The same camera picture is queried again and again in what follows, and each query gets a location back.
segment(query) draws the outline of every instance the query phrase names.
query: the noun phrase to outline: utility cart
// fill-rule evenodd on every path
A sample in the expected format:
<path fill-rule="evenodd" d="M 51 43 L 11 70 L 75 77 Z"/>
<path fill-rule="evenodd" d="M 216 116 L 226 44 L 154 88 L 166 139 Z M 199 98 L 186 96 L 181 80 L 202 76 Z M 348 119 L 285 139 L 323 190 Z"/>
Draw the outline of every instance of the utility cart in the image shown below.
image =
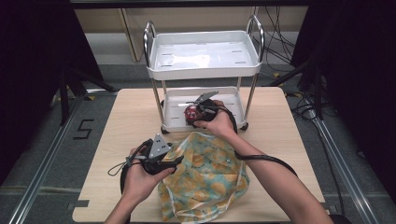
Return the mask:
<path fill-rule="evenodd" d="M 253 22 L 260 34 L 258 50 L 251 36 Z M 193 131 L 184 117 L 186 102 L 201 94 L 217 91 L 211 99 L 221 100 L 233 112 L 238 129 L 248 128 L 248 111 L 262 65 L 264 30 L 256 16 L 247 22 L 246 31 L 156 34 L 152 21 L 143 35 L 148 74 L 162 122 L 162 133 Z M 236 87 L 177 88 L 167 90 L 166 80 L 238 77 Z M 239 88 L 242 77 L 253 77 L 246 109 Z M 162 82 L 164 99 L 160 102 L 157 81 Z"/>

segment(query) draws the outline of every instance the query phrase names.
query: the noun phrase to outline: gray carpet floor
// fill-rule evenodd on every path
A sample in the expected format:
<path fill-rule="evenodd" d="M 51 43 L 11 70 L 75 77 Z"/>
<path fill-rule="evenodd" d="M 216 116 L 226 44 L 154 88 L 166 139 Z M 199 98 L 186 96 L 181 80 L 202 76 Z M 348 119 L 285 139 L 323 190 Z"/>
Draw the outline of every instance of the gray carpet floor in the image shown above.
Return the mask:
<path fill-rule="evenodd" d="M 282 70 L 291 69 L 290 66 L 279 65 Z M 149 75 L 145 65 L 100 65 L 105 82 L 116 88 L 151 88 Z M 274 71 L 268 66 L 262 67 L 258 86 L 265 86 L 274 80 Z M 281 87 L 284 92 L 297 92 L 295 77 Z M 249 86 L 251 78 L 243 79 L 243 86 Z M 179 86 L 222 86 L 235 85 L 236 79 L 223 78 L 219 80 L 173 81 L 168 82 L 168 87 Z M 87 89 L 97 89 L 91 83 L 85 83 Z M 64 140 L 57 153 L 53 164 L 34 200 L 25 223 L 74 223 L 72 219 L 73 207 L 78 200 L 79 192 L 89 171 L 93 155 L 99 143 L 106 120 L 116 95 L 104 92 L 95 94 L 91 99 L 86 98 L 77 109 L 77 113 L 70 123 Z M 301 97 L 288 97 L 290 109 L 301 105 Z M 55 134 L 60 128 L 61 105 L 57 100 L 49 108 L 46 119 L 42 122 L 39 132 L 31 142 L 30 147 L 23 152 L 14 169 L 9 174 L 6 182 L 0 188 L 0 223 L 7 223 L 12 212 L 21 199 L 24 190 L 34 178 L 40 162 L 45 157 Z M 92 129 L 88 139 L 76 139 L 86 133 L 78 131 L 82 120 L 84 128 Z M 380 223 L 394 223 L 396 220 L 396 206 L 389 198 L 381 183 L 375 176 L 368 162 L 357 156 L 356 143 L 348 132 L 341 118 L 336 116 L 336 111 L 331 107 L 324 108 L 324 120 L 330 130 L 334 142 L 340 148 L 358 184 L 368 198 L 374 213 Z M 309 159 L 314 167 L 319 185 L 325 196 L 327 206 L 332 213 L 341 213 L 344 205 L 345 215 L 352 223 L 363 223 L 356 205 L 350 197 L 343 180 L 337 170 L 331 168 L 325 154 L 318 132 L 309 120 L 301 117 L 295 120 Z M 340 187 L 342 201 L 338 197 L 336 183 Z"/>

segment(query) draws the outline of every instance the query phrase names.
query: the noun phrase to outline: forearm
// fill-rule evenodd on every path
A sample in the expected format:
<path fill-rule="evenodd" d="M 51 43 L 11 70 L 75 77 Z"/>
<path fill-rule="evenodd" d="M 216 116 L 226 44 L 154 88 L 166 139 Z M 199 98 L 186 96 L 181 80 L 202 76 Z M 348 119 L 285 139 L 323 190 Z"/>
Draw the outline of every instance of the forearm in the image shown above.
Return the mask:
<path fill-rule="evenodd" d="M 223 138 L 242 156 L 264 154 L 236 133 L 227 133 Z M 294 223 L 332 223 L 318 200 L 286 167 L 272 161 L 246 163 Z"/>
<path fill-rule="evenodd" d="M 134 211 L 138 202 L 121 197 L 117 205 L 107 217 L 106 224 L 124 224 L 128 216 Z"/>

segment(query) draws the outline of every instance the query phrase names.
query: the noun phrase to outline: yellow floral fabric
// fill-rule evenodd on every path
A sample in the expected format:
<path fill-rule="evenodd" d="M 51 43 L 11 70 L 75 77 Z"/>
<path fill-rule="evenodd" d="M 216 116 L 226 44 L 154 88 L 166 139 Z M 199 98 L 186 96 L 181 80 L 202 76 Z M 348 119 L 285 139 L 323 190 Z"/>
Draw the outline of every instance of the yellow floral fabric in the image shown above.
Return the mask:
<path fill-rule="evenodd" d="M 224 140 L 205 133 L 191 133 L 165 160 L 184 155 L 158 186 L 163 221 L 177 217 L 181 223 L 204 223 L 225 212 L 245 194 L 249 179 L 246 164 L 238 160 Z"/>

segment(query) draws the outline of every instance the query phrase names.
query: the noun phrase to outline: metal cart handle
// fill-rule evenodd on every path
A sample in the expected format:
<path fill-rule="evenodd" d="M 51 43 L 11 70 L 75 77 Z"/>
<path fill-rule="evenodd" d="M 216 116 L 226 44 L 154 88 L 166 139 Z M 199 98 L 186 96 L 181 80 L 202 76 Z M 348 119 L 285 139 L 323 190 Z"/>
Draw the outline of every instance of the metal cart handle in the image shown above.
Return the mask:
<path fill-rule="evenodd" d="M 149 30 L 150 29 L 151 29 L 151 32 L 152 32 L 152 38 L 155 38 L 156 37 L 155 27 L 154 27 L 154 23 L 152 21 L 148 22 L 148 25 L 146 26 L 145 32 L 143 33 L 143 47 L 144 47 L 144 51 L 145 51 L 146 64 L 148 65 L 148 67 L 151 67 L 151 65 L 150 65 L 150 53 L 149 53 L 149 46 L 148 46 Z"/>
<path fill-rule="evenodd" d="M 250 16 L 247 22 L 247 34 L 251 35 L 251 31 L 253 30 L 253 21 L 256 22 L 257 27 L 259 28 L 260 32 L 260 48 L 259 48 L 259 57 L 257 58 L 257 62 L 261 63 L 262 62 L 262 55 L 264 54 L 264 29 L 262 28 L 262 24 L 260 21 L 257 19 L 255 15 Z"/>

